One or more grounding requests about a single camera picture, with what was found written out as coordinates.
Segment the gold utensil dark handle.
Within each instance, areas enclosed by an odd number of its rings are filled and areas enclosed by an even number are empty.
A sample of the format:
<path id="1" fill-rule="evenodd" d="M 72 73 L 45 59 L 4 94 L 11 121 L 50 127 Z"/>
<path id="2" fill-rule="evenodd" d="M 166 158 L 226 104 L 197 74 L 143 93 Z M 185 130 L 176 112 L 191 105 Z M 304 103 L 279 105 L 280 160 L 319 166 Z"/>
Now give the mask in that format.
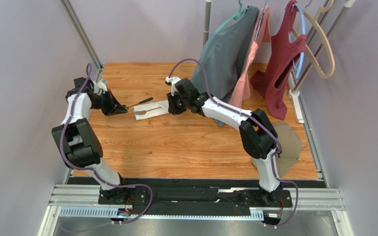
<path id="1" fill-rule="evenodd" d="M 142 110 L 142 111 L 134 111 L 134 114 L 136 116 L 142 116 L 142 115 L 145 115 L 146 113 L 148 113 L 150 110 Z"/>

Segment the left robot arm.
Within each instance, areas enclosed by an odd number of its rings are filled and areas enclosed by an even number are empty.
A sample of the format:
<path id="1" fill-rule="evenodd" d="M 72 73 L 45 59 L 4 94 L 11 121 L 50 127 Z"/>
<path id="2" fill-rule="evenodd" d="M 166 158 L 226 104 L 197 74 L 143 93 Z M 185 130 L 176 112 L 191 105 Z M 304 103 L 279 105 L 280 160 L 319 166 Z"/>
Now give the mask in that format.
<path id="1" fill-rule="evenodd" d="M 103 200 L 125 204 L 129 192 L 122 187 L 123 177 L 103 159 L 102 145 L 89 123 L 91 110 L 101 110 L 109 117 L 126 114 L 103 81 L 94 84 L 84 77 L 74 79 L 74 89 L 67 92 L 67 113 L 61 125 L 52 128 L 52 136 L 64 163 L 90 174 L 100 185 Z"/>

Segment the gold fork green handle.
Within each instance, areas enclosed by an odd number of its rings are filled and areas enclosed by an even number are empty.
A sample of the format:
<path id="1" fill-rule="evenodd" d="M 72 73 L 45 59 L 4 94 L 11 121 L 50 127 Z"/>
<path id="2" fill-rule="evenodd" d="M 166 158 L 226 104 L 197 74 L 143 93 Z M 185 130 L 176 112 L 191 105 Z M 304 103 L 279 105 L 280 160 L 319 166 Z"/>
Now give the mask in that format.
<path id="1" fill-rule="evenodd" d="M 149 97 L 149 98 L 146 98 L 146 99 L 144 99 L 144 100 L 142 100 L 142 101 L 139 101 L 139 102 L 137 102 L 137 103 L 135 103 L 135 104 L 132 104 L 132 105 L 123 105 L 127 110 L 129 110 L 131 107 L 134 107 L 134 106 L 137 106 L 137 105 L 141 105 L 141 104 L 144 104 L 144 103 L 147 103 L 147 102 L 150 102 L 150 101 L 152 101 L 153 100 L 153 97 Z"/>

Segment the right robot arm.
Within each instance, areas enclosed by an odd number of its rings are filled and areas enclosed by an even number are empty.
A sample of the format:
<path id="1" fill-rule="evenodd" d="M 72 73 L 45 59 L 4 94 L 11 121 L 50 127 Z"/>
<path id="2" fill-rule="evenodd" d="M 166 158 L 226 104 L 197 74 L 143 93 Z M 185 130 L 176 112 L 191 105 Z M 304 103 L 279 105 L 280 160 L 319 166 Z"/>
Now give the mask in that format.
<path id="1" fill-rule="evenodd" d="M 260 200 L 266 205 L 277 202 L 283 190 L 275 158 L 281 144 L 266 113 L 237 108 L 207 92 L 200 93 L 187 78 L 167 77 L 165 83 L 171 87 L 167 94 L 169 113 L 179 115 L 189 110 L 239 131 L 243 148 L 253 158 L 259 174 Z"/>

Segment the white cloth napkin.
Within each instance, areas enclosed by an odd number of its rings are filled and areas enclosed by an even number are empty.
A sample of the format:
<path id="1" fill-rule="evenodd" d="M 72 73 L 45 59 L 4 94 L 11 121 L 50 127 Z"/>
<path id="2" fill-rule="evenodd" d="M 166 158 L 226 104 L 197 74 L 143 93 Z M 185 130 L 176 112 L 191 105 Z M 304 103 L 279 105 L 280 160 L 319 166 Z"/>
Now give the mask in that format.
<path id="1" fill-rule="evenodd" d="M 158 101 L 158 102 L 151 102 L 142 105 L 137 105 L 134 107 L 134 111 L 142 111 L 142 110 L 150 110 L 148 113 L 142 116 L 135 116 L 136 120 L 144 120 L 149 118 L 154 118 L 162 115 L 168 114 L 168 101 Z"/>

